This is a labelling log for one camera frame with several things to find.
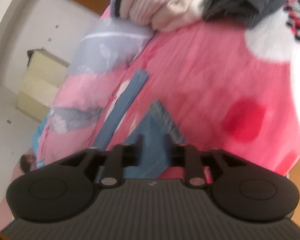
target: blue strap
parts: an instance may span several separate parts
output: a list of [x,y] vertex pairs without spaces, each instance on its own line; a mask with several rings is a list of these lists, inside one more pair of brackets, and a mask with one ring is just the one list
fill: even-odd
[[94,143],[92,144],[93,147],[96,147],[101,151],[106,150],[121,119],[140,92],[148,76],[148,73],[144,70],[138,69],[136,71],[126,90],[119,97],[113,110],[100,129]]

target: pink blanket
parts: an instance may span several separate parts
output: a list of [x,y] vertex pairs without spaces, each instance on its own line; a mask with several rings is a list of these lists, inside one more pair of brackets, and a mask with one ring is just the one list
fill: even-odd
[[[123,142],[159,99],[199,150],[222,148],[286,174],[300,157],[300,44],[285,25],[287,17],[279,10],[252,30],[215,21],[157,33],[128,69],[105,74],[98,82],[91,76],[72,77],[54,106],[85,110],[102,105],[105,111],[96,125],[66,133],[51,129],[48,121],[38,159],[49,164],[90,146],[114,102],[142,68],[149,78],[109,148]],[[102,94],[94,93],[100,85]],[[177,168],[162,175],[181,176]]]

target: ribbed black surface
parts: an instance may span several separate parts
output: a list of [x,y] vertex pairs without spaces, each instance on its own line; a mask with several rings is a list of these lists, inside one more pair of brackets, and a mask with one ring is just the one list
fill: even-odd
[[10,240],[297,240],[290,220],[253,224],[220,211],[203,190],[180,180],[127,179],[101,191],[80,215],[54,224],[15,220],[4,231]]

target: wall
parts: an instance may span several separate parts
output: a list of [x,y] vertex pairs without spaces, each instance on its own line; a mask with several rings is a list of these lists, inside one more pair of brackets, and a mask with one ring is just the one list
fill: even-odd
[[19,92],[29,49],[44,47],[70,62],[85,32],[97,19],[98,15],[70,0],[28,0],[2,54],[0,83]]

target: black circular pad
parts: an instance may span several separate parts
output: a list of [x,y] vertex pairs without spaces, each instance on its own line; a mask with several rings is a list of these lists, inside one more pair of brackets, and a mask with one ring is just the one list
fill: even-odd
[[42,168],[13,181],[7,202],[14,216],[55,222],[82,212],[94,196],[92,183],[74,167]]
[[221,209],[239,219],[269,222],[294,211],[299,191],[279,174],[244,166],[226,171],[212,185],[212,197]]

